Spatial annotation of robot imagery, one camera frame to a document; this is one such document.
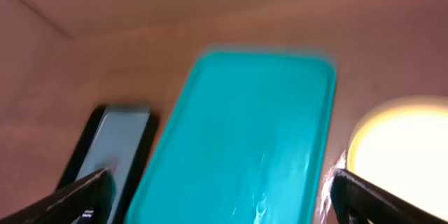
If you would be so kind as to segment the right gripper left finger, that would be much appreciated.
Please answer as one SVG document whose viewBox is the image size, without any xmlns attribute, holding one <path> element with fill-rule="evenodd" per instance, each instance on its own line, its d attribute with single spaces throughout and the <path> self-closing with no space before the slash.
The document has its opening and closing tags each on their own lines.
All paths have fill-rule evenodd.
<svg viewBox="0 0 448 224">
<path fill-rule="evenodd" d="M 99 169 L 1 219 L 2 223 L 72 223 L 92 211 L 93 223 L 106 223 L 116 195 L 109 168 Z"/>
</svg>

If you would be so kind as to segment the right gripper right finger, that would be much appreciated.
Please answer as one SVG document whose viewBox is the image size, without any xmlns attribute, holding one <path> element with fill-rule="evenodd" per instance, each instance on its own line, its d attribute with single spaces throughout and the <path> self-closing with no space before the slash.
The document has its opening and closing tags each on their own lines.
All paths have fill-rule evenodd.
<svg viewBox="0 0 448 224">
<path fill-rule="evenodd" d="M 330 198 L 342 224 L 447 224 L 346 169 L 335 170 Z"/>
</svg>

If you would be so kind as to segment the green rimmed plate top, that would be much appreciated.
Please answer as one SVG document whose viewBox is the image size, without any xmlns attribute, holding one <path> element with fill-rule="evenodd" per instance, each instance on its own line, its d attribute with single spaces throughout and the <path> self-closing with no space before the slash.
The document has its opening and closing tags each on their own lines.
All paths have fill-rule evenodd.
<svg viewBox="0 0 448 224">
<path fill-rule="evenodd" d="M 351 136 L 347 169 L 447 219 L 447 98 L 402 97 L 367 113 Z"/>
</svg>

